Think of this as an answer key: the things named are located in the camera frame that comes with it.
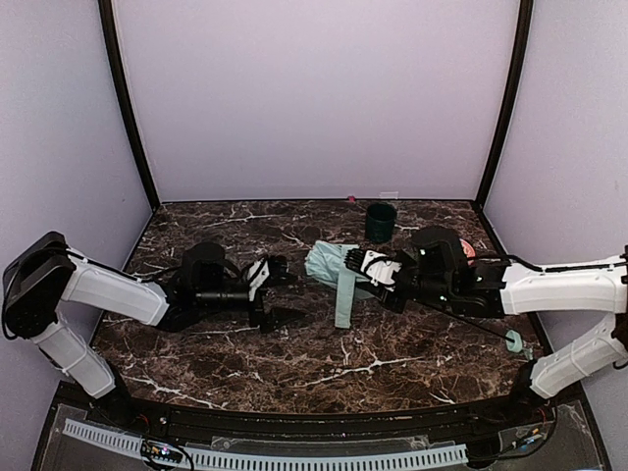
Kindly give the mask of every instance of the dark brown marble surface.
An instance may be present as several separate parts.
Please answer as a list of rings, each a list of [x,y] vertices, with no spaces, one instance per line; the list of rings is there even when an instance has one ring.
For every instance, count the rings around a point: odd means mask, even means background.
[[[377,301],[356,301],[350,330],[334,327],[336,292],[305,276],[318,239],[364,242],[370,202],[265,201],[173,203],[150,223],[129,268],[148,275],[179,264],[202,240],[227,249],[238,266],[264,253],[283,254],[299,281],[271,289],[266,306],[308,313],[263,336],[246,314],[221,314],[178,334],[108,313],[93,346],[116,364],[134,396],[181,405],[283,413],[380,412],[461,403],[506,394],[522,355],[502,340],[408,303],[401,315]],[[466,202],[395,201],[397,228],[378,251],[407,247],[412,231],[456,229],[478,253],[492,251]],[[541,351],[527,317],[482,321],[516,329]]]

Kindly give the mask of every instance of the dark green mug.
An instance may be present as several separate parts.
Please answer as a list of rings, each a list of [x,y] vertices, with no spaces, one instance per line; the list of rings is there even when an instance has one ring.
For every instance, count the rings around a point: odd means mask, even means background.
[[[387,203],[374,203],[366,210],[366,238],[375,243],[393,238],[396,209]]]

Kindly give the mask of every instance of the pink object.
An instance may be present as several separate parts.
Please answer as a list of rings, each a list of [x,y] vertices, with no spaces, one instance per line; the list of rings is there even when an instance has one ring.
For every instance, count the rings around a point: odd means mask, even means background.
[[[460,242],[462,242],[462,250],[464,250],[464,254],[467,256],[467,258],[475,257],[475,249],[473,248],[473,246],[463,238],[460,240]]]

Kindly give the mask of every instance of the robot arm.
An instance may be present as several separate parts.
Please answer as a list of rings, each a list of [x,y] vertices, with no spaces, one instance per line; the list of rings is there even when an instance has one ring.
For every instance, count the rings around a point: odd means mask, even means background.
[[[286,285],[293,278],[284,257],[264,257],[241,273],[220,245],[205,242],[183,255],[182,265],[167,283],[147,283],[86,258],[68,247],[62,235],[49,233],[4,273],[3,330],[9,339],[32,340],[111,420],[126,424],[136,412],[122,378],[69,328],[59,301],[117,312],[169,332],[215,312],[244,310],[250,326],[266,333],[302,316],[291,309],[264,310],[263,287]]]
[[[412,250],[395,257],[355,249],[345,260],[347,268],[370,279],[370,286],[360,287],[394,312],[414,300],[465,317],[576,309],[607,313],[582,337],[522,367],[513,388],[518,399],[542,403],[604,366],[628,360],[626,254],[535,266],[504,257],[469,260],[457,233],[444,228],[419,231],[412,242]]]

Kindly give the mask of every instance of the light blue towel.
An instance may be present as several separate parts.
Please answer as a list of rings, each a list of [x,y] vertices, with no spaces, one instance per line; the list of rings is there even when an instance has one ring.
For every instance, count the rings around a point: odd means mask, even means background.
[[[355,289],[356,282],[368,282],[368,279],[344,266],[344,257],[352,248],[358,248],[358,245],[317,240],[305,258],[307,275],[337,290],[336,327],[340,329],[348,329],[351,325],[353,298],[366,299],[373,296],[370,292]]]

